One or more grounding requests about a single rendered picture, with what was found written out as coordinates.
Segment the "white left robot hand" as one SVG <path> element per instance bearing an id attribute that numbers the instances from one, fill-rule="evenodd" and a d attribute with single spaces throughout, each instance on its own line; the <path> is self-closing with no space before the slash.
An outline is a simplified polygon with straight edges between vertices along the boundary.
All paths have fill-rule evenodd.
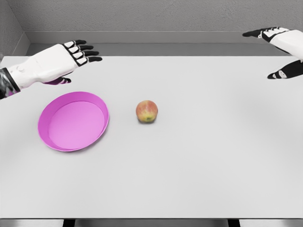
<path id="1" fill-rule="evenodd" d="M 74 40 L 34 54 L 31 59 L 35 63 L 33 69 L 36 81 L 49 85 L 71 83 L 66 75 L 85 64 L 102 61 L 99 52 L 93 48 L 85 40 Z"/>

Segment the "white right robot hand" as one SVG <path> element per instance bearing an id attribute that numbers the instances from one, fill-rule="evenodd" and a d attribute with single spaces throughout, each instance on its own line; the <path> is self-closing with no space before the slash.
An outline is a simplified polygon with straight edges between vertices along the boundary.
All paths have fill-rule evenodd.
<path id="1" fill-rule="evenodd" d="M 277 49 L 297 58 L 278 71 L 267 76 L 267 79 L 291 79 L 303 76 L 303 32 L 296 29 L 284 27 L 261 28 L 247 31 L 242 34 L 244 37 L 255 37 L 263 39 Z"/>

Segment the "pink round plate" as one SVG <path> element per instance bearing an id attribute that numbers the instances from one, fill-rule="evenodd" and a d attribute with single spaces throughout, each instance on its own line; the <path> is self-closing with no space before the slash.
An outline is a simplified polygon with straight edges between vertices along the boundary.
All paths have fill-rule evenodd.
<path id="1" fill-rule="evenodd" d="M 51 149 L 72 152 L 96 142 L 109 122 L 107 104 L 89 92 L 71 92 L 51 101 L 41 112 L 37 131 Z"/>

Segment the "red-yellow apple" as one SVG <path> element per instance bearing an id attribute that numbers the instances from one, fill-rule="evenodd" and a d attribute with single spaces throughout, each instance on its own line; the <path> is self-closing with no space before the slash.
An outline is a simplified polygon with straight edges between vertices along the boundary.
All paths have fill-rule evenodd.
<path id="1" fill-rule="evenodd" d="M 151 100 L 143 100 L 136 107 L 137 119 L 142 123 L 151 123 L 156 120 L 158 107 Z"/>

